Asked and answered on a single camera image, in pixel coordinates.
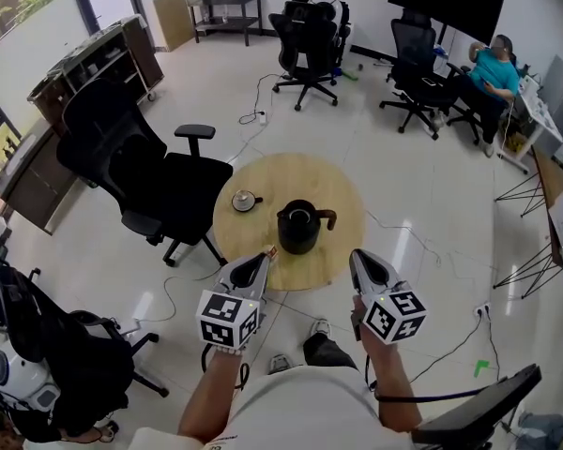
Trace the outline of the round wooden table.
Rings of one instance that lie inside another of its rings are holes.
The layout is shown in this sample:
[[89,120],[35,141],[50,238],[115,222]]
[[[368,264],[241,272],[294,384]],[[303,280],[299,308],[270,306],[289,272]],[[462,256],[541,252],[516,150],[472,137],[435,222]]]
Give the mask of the round wooden table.
[[[249,190],[263,201],[250,212],[237,212],[232,199]],[[292,255],[282,248],[277,214],[293,200],[305,200],[317,210],[333,210],[332,231],[322,223],[314,248]],[[272,291],[299,292],[329,285],[348,266],[351,251],[360,248],[365,212],[358,189],[341,168],[301,153],[261,157],[237,170],[220,192],[213,214],[213,232],[223,257],[231,262],[252,256],[269,245],[278,253],[267,286]]]

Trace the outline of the large black office chair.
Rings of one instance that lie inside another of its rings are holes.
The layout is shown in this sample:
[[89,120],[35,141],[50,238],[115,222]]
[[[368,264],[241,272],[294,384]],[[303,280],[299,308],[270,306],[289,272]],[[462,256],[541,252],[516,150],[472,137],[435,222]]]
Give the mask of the large black office chair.
[[190,151],[169,151],[145,120],[137,101],[119,84],[96,79],[67,103],[65,132],[57,145],[61,165],[104,189],[116,200],[121,222],[157,246],[172,243],[163,256],[175,266],[181,244],[214,246],[207,234],[215,203],[233,174],[232,165],[200,154],[199,142],[216,130],[206,125],[181,125],[177,137]]

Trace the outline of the black flat panel device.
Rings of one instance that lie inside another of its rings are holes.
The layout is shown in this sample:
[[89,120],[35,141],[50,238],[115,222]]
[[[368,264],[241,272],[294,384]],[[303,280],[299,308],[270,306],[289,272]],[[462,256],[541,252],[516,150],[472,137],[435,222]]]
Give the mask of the black flat panel device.
[[540,383],[536,364],[482,390],[411,432],[417,450],[484,450],[495,427]]

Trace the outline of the black chair with clothing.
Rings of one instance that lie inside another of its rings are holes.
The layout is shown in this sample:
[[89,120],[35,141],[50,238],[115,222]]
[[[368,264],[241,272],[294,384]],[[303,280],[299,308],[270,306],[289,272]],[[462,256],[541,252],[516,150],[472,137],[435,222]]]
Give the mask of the black chair with clothing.
[[85,310],[66,312],[34,282],[34,269],[25,275],[0,260],[0,333],[23,358],[45,360],[60,397],[50,412],[13,408],[0,395],[0,408],[14,423],[23,411],[38,412],[48,424],[76,434],[101,427],[129,405],[128,390],[138,383],[162,398],[167,388],[149,381],[135,367],[134,356],[147,343],[147,333],[130,343],[113,319]]

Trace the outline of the person's left forearm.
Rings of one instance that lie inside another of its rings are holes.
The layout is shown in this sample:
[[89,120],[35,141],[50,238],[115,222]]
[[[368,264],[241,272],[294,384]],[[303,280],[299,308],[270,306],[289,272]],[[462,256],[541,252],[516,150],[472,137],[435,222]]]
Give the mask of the person's left forearm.
[[208,443],[224,431],[241,363],[241,354],[214,352],[182,414],[178,435]]

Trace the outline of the low dark wooden cabinet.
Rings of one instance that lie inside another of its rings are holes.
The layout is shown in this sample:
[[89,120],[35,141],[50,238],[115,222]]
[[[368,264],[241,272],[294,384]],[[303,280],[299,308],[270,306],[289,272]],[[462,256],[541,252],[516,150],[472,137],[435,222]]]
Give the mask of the low dark wooden cabinet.
[[52,126],[40,118],[0,171],[0,199],[46,233],[55,211],[77,180],[57,159],[59,142]]

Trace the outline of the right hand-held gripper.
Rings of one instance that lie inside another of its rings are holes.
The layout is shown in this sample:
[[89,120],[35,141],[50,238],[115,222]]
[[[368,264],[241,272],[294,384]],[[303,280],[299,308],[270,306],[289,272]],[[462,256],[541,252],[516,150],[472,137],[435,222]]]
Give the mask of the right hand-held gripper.
[[356,248],[349,258],[353,287],[365,307],[362,324],[385,344],[413,338],[427,318],[427,309],[394,267],[369,250]]

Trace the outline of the person's white shirt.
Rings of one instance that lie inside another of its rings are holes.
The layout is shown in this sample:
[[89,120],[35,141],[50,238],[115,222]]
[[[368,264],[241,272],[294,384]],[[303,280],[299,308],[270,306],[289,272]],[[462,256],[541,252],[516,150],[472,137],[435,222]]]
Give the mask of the person's white shirt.
[[299,366],[250,382],[225,430],[201,443],[150,427],[129,450],[415,450],[407,433],[381,425],[361,374]]

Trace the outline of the person's black trouser leg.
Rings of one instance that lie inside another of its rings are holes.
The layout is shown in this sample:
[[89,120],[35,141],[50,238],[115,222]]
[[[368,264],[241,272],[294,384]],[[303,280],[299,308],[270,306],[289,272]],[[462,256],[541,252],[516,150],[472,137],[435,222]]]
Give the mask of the person's black trouser leg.
[[316,332],[306,339],[303,354],[308,366],[357,369],[350,355],[321,332]]

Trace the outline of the white round-faced machine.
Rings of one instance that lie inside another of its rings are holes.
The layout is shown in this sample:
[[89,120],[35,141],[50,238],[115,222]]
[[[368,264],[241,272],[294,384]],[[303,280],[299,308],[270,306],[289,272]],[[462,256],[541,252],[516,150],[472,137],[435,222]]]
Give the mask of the white round-faced machine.
[[48,413],[60,394],[45,360],[21,357],[9,341],[0,346],[0,395],[10,406]]

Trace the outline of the white desk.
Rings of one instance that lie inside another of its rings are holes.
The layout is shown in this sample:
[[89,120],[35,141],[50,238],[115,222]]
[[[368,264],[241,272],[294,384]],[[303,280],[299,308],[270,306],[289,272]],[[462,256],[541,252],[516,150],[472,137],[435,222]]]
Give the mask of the white desk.
[[547,105],[540,99],[538,91],[540,85],[529,75],[523,77],[519,83],[519,94],[525,105],[528,116],[534,124],[533,131],[523,146],[515,153],[504,151],[507,134],[504,134],[501,148],[497,151],[497,156],[503,161],[507,161],[528,175],[529,168],[523,163],[523,157],[532,148],[542,133],[548,133],[558,143],[563,143],[563,136],[557,128]]

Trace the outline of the person's right forearm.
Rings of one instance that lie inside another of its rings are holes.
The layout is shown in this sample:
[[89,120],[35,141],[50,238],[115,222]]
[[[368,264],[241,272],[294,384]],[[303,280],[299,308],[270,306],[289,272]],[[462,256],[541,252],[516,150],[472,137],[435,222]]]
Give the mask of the person's right forearm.
[[[412,398],[414,392],[404,371],[403,361],[396,345],[386,345],[365,325],[360,326],[360,337],[366,354],[371,359],[379,397]],[[396,432],[411,432],[421,422],[418,405],[412,402],[378,402],[381,424]]]

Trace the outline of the brown cardboard panel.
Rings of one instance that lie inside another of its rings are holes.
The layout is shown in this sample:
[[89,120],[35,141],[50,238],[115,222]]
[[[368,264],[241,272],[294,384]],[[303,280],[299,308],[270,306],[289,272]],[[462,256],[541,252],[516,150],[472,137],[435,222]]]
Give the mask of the brown cardboard panel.
[[194,28],[186,0],[153,0],[166,52],[194,39]]

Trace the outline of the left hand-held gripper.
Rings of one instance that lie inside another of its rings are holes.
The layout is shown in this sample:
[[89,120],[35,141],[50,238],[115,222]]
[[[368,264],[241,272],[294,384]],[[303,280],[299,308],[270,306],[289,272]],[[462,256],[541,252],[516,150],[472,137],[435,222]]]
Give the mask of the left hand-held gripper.
[[[226,292],[262,296],[271,258],[264,252],[240,257],[221,269],[217,283]],[[261,303],[222,292],[204,290],[196,310],[198,337],[224,349],[243,349],[261,321]]]

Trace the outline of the black kettle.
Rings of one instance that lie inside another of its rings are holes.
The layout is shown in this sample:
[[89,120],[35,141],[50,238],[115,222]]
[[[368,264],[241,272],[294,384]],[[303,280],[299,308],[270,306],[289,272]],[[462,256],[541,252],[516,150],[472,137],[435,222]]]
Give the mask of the black kettle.
[[332,231],[337,222],[333,210],[317,210],[311,202],[293,200],[278,212],[278,236],[282,248],[293,255],[311,251],[321,230],[321,220],[327,220],[327,229]]

